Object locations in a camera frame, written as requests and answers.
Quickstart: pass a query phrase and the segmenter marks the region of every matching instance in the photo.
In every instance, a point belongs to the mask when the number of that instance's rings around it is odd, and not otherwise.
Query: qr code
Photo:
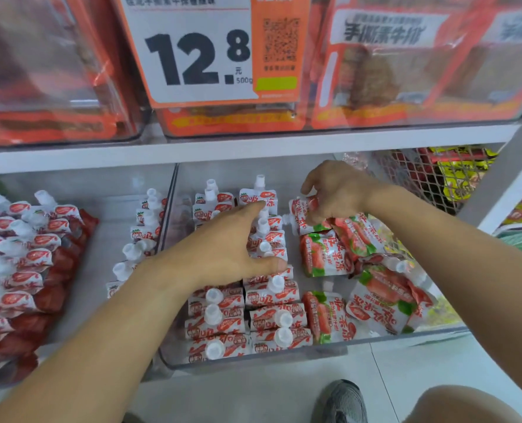
[[[265,19],[265,62],[296,62],[299,18]]]

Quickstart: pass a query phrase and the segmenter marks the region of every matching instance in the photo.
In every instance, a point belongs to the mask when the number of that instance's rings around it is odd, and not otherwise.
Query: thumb
[[[277,256],[264,258],[250,258],[249,276],[268,276],[282,273],[286,270],[288,263]]]
[[[309,226],[321,224],[326,218],[332,218],[332,205],[328,201],[320,203],[315,209],[310,209],[306,215],[306,222]]]

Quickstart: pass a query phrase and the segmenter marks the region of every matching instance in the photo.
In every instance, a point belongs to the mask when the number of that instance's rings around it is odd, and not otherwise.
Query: metal shelf
[[[508,142],[520,126],[515,122],[168,140],[152,123],[142,141],[133,144],[0,151],[0,174]]]

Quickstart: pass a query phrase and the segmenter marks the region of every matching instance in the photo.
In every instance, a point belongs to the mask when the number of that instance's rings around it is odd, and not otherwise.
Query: number 12.8
[[[244,62],[250,58],[251,51],[247,47],[249,36],[245,31],[229,31],[226,41],[229,44],[227,55],[230,61]],[[147,43],[151,53],[158,52],[167,85],[181,84],[177,63],[174,60],[171,36],[169,34],[155,34],[153,37],[146,38],[145,43]],[[194,49],[200,51],[198,58],[182,72],[182,80],[185,84],[220,83],[217,72],[204,72],[214,62],[216,56],[214,44],[206,35],[199,33],[185,34],[177,43],[177,47],[187,55]]]

